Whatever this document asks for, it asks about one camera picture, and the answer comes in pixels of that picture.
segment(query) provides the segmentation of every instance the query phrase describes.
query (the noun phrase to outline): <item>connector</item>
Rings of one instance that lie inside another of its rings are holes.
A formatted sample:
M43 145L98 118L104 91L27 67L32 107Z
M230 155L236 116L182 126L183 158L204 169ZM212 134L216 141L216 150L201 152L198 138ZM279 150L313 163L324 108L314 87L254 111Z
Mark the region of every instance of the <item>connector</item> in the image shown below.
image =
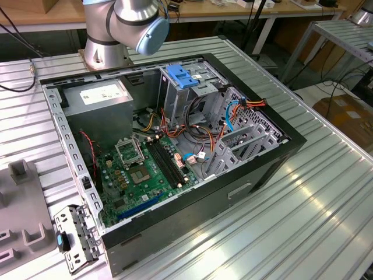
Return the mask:
M30 64L30 72L33 74L33 76L36 76L36 68L33 63Z
M244 96L240 98L240 105L243 106L243 107L247 106L247 104L246 104L246 98Z

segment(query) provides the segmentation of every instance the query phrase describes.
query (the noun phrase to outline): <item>aluminum extrusion table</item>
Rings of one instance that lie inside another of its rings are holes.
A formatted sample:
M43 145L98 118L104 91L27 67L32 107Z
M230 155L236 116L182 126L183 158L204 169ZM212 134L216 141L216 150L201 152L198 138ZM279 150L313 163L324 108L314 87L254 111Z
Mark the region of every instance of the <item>aluminum extrusion table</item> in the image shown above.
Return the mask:
M289 75L295 61L305 47L312 32L317 32L322 37L315 44L314 49L305 60L305 64L316 55L322 44L326 40L329 40L339 47L344 48L348 53L351 54L350 58L344 65L344 72L342 72L340 76L345 74L349 69L348 66L353 62L354 57L362 60L362 62L370 62L369 64L371 66L373 65L373 51L370 51L367 47L368 43L373 41L373 26L357 26L347 19L312 22L309 24L307 30L303 34L302 39L298 43L298 46L295 48L293 54L287 62L283 74L280 77L282 82L284 82Z
M373 159L227 40L165 43L136 63L211 52L308 142L259 191L116 279L358 279L373 262ZM77 54L35 59L40 78L86 72ZM29 63L0 64L0 82L31 82ZM0 167L35 162L50 216L80 204L40 85L0 91ZM2 279L69 279L58 249ZM104 256L75 279L107 279Z

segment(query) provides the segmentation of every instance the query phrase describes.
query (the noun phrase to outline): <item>metal shelf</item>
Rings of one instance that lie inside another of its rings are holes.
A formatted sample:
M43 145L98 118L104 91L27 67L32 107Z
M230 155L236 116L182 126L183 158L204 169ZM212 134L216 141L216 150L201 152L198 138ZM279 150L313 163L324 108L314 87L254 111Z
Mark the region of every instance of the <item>metal shelf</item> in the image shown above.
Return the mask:
M369 64L373 66L373 51L369 50L367 47L368 43L373 41L373 26L357 26L347 19L312 22L286 64L283 74L280 77L282 82L284 82L289 75L312 32L317 32L323 37L316 44L318 47L312 50L313 55L316 54L325 40L329 40L345 49L351 55L362 60L362 62L370 62Z

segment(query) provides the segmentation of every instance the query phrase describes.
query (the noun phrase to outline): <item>expansion slot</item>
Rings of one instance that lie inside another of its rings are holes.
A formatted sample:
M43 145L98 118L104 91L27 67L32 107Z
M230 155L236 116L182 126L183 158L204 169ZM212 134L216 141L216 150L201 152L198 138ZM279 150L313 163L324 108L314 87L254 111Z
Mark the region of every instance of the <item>expansion slot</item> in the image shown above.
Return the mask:
M123 212L120 215L117 215L117 219L120 221L122 219L128 218L136 213L139 213L140 211L145 210L146 208L149 208L153 206L154 204L157 204L161 196L164 195L164 192L157 195L156 197L153 197L151 200L144 202L143 204L140 204L128 211Z

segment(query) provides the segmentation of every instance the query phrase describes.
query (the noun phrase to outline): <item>circuit board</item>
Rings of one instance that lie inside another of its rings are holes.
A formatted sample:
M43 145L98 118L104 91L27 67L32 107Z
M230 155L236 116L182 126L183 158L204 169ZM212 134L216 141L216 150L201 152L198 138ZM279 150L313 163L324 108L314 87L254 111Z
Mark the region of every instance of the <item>circuit board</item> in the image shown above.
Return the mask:
M159 141L173 164L176 164L174 154L178 151L175 146L167 137ZM196 176L186 166L183 171L180 170L180 173L187 178L187 181L182 187L172 188L146 147L146 143L142 142L140 148L145 158L144 162L132 164L127 168L122 164L115 149L97 157L103 185L103 191L100 193L103 202L101 217L106 227L115 225L121 219L177 195L198 183ZM121 153L122 157L133 157L131 147L128 150L121 149Z

